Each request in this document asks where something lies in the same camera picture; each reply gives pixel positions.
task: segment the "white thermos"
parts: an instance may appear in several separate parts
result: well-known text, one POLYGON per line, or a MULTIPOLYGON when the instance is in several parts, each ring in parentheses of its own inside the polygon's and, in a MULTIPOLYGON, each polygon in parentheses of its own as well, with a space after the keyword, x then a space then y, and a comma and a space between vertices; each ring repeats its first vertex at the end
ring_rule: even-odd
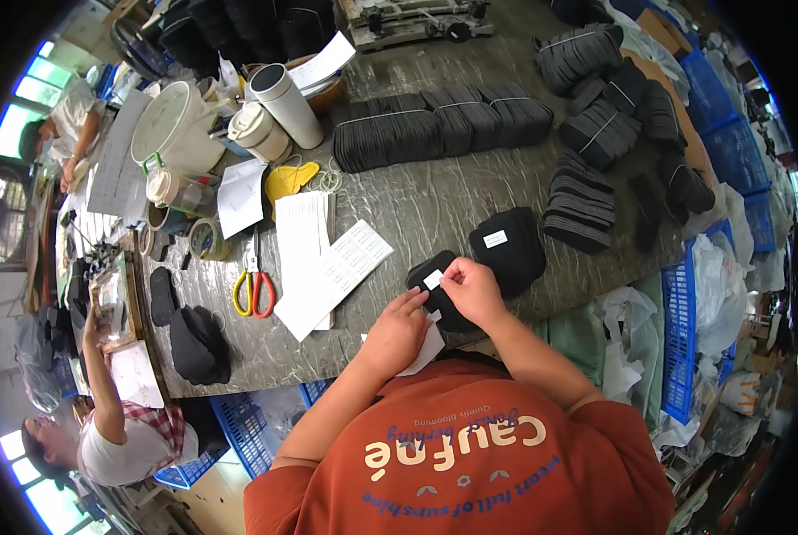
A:
POLYGON ((314 149, 324 140, 322 125, 282 63, 258 70, 250 89, 300 148, 314 149))

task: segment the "white label sticker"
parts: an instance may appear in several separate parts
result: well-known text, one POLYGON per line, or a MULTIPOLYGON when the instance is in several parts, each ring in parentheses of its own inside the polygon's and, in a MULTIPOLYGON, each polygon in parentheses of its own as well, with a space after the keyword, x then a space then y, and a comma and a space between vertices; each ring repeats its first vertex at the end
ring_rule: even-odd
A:
POLYGON ((506 243, 509 240, 506 238, 505 230, 497 230, 493 234, 489 234, 485 238, 483 238, 483 241, 485 242, 485 246, 490 249, 495 245, 500 245, 500 243, 506 243))
POLYGON ((427 276, 423 279, 423 282, 426 283, 426 286, 429 287, 429 290, 433 290, 441 285, 441 277, 443 273, 440 270, 435 270, 431 273, 431 275, 427 276))

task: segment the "red-handled scissors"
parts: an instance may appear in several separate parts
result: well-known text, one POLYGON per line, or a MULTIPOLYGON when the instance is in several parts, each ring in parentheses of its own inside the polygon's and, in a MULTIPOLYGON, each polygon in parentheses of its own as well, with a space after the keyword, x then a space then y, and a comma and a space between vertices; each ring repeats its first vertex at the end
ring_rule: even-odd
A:
POLYGON ((233 287, 235 312, 242 316, 250 316, 252 314, 259 318, 265 318, 270 316, 271 311, 274 310, 275 301, 274 285, 271 284, 268 274, 259 269, 259 233, 254 230, 253 238, 244 249, 244 270, 233 287), (243 308, 239 304, 238 293, 245 279, 247 282, 247 305, 246 308, 243 308), (259 287, 262 285, 265 285, 265 289, 268 291, 268 308, 265 309, 265 312, 260 313, 257 307, 259 306, 259 287))

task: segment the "white bucket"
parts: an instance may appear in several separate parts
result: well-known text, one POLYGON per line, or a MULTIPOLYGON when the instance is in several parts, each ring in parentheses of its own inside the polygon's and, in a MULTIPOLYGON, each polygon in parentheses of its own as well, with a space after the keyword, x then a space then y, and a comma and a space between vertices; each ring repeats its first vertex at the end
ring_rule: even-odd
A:
POLYGON ((141 164, 157 152, 165 165, 191 173, 209 171, 223 145, 209 138, 215 114, 193 84, 175 81, 155 97, 136 124, 131 156, 141 164))

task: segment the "face mask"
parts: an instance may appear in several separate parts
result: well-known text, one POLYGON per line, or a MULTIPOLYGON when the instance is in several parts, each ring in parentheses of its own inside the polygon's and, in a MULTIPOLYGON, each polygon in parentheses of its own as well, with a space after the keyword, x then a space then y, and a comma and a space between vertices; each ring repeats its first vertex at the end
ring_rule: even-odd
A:
POLYGON ((41 153, 39 155, 41 156, 43 154, 47 154, 48 150, 50 150, 52 144, 54 144, 54 136, 53 135, 49 136, 48 140, 44 141, 41 144, 41 153))

